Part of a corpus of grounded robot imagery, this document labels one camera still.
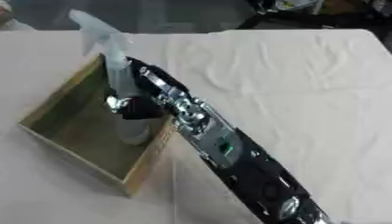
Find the wooden tray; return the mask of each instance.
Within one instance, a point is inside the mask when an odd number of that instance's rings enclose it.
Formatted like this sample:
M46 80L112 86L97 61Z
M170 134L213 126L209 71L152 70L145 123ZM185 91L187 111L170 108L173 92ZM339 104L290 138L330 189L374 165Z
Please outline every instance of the wooden tray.
M69 163L131 195L147 176L174 128L169 116L149 120L153 136L140 146L116 135L114 116L104 106L108 87L102 56L30 113L21 126L53 146Z

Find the spray bottle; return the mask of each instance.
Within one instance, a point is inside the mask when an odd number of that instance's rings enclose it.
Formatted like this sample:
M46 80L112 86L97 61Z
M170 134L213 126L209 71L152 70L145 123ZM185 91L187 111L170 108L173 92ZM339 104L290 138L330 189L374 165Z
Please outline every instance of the spray bottle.
M108 82L119 98L139 96L140 90L135 84L130 67L132 61L128 60L125 54L130 42L116 28L86 12L71 10L69 17L80 25L84 54L90 52L95 43L104 47ZM126 144L138 145L150 136L146 120L123 120L117 115L115 126L118 136Z

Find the white tablecloth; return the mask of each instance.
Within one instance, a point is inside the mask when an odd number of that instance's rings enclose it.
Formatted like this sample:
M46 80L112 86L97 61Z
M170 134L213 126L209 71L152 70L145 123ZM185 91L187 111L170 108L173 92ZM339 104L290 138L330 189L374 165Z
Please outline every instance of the white tablecloth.
M392 57L371 33L130 37L131 56L207 98L333 220L392 222ZM140 192L125 199L59 163L17 127L91 57L81 56L77 31L0 32L2 223L259 223L179 135Z

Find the bolt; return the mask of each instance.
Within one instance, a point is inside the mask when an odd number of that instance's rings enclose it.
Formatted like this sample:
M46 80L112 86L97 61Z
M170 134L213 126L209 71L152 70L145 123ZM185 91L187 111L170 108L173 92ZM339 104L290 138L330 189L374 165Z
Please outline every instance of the bolt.
M256 150L252 150L250 152L250 155L252 156L252 158L256 158L256 157L260 156L260 152L258 152Z

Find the floor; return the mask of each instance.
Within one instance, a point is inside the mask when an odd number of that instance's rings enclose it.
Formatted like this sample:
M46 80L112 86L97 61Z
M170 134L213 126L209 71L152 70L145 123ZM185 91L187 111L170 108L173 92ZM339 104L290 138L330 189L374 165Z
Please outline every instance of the floor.
M252 15L246 0L11 0L15 17L38 30L75 30L70 9L123 32L218 32Z

